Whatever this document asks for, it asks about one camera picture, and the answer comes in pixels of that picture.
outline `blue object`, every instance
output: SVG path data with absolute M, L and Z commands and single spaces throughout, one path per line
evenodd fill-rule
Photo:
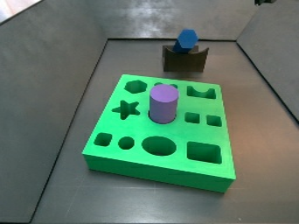
M 172 50 L 176 53 L 186 53 L 194 46 L 198 38 L 194 30 L 184 29 L 176 39 Z

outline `rectangular hole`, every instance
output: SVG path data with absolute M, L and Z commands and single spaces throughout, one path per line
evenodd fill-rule
M 200 123 L 200 115 L 194 114 L 194 113 L 190 113 L 190 112 L 186 112 L 184 114 L 184 121 L 186 123 Z
M 216 115 L 206 115 L 206 124 L 209 126 L 220 127 L 221 126 L 220 117 Z
M 220 147 L 208 143 L 186 143 L 186 158 L 205 163 L 220 164 Z
M 98 133 L 97 137 L 94 139 L 93 144 L 98 145 L 98 146 L 106 147 L 109 145 L 109 143 L 110 143 L 110 140 L 112 140 L 112 135 L 110 134 L 108 134 L 108 133 Z

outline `metal wall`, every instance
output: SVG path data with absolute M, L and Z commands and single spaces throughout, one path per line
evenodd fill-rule
M 262 4 L 237 43 L 299 121 L 299 1 Z
M 193 29 L 200 39 L 236 40 L 257 7 L 253 0 L 88 1 L 112 39 L 174 39 Z
M 81 0 L 0 26 L 0 222 L 28 222 L 106 38 Z

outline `small square hole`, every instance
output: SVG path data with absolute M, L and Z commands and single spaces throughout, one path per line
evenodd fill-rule
M 98 146 L 108 146 L 112 140 L 112 135 L 108 133 L 98 133 L 93 144 Z
M 200 115 L 194 114 L 194 113 L 190 113 L 190 112 L 186 112 L 184 114 L 184 121 L 186 123 L 200 123 Z
M 206 115 L 206 124 L 210 126 L 220 127 L 221 126 L 220 117 L 216 115 Z

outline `gray floor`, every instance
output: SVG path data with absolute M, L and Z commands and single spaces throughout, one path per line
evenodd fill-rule
M 297 125 L 236 43 L 209 47 L 204 73 L 164 73 L 169 41 L 108 41 L 34 223 L 299 222 Z M 225 194 L 89 171 L 80 155 L 121 74 L 221 85 L 237 180 Z

